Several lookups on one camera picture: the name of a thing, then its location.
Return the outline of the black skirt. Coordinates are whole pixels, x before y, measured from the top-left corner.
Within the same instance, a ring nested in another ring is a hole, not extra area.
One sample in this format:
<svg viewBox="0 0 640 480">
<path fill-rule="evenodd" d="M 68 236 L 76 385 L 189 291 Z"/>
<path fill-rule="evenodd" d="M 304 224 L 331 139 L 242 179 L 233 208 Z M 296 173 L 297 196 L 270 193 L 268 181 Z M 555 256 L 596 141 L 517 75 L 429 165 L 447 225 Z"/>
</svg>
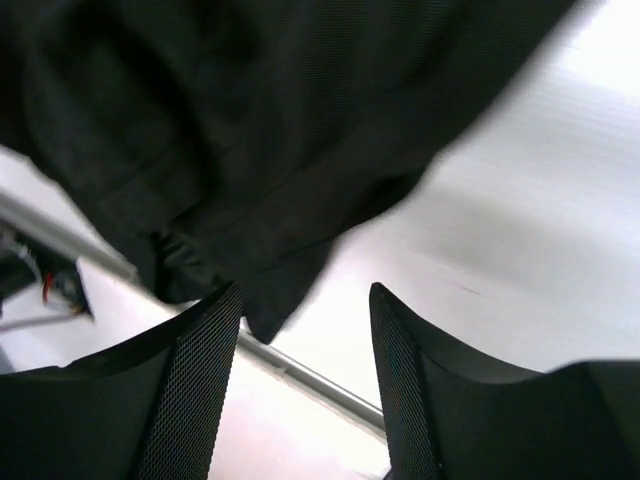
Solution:
<svg viewBox="0 0 640 480">
<path fill-rule="evenodd" d="M 5 1 L 1 143 L 166 303 L 238 284 L 270 343 L 570 1 Z"/>
</svg>

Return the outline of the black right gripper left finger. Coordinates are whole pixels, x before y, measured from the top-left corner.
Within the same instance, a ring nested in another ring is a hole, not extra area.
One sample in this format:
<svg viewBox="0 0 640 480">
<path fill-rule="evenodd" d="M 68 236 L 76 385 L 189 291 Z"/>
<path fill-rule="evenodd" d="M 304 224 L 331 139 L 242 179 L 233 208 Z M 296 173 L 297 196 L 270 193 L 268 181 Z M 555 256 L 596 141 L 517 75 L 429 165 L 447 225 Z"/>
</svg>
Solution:
<svg viewBox="0 0 640 480">
<path fill-rule="evenodd" d="M 65 367 L 1 379 L 5 479 L 204 479 L 233 363 L 242 298 L 193 307 Z"/>
</svg>

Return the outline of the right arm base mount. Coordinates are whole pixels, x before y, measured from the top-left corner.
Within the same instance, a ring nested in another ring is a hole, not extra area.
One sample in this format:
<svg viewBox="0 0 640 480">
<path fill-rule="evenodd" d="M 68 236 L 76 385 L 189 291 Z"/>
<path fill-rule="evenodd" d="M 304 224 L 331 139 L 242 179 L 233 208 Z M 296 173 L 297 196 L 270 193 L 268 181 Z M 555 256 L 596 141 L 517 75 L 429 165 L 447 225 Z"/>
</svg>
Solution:
<svg viewBox="0 0 640 480">
<path fill-rule="evenodd" d="M 41 302 L 71 316 L 94 315 L 74 261 L 13 226 L 1 224 L 1 307 L 31 286 Z"/>
</svg>

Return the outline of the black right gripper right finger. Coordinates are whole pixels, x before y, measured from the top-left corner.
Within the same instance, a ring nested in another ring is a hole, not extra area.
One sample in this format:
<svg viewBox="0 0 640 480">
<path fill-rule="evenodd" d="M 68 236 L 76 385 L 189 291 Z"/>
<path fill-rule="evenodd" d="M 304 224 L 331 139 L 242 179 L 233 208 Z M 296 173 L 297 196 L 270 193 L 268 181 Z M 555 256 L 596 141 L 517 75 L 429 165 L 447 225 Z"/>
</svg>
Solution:
<svg viewBox="0 0 640 480">
<path fill-rule="evenodd" d="M 539 373 L 422 319 L 382 284 L 371 334 L 393 479 L 635 479 L 639 364 Z"/>
</svg>

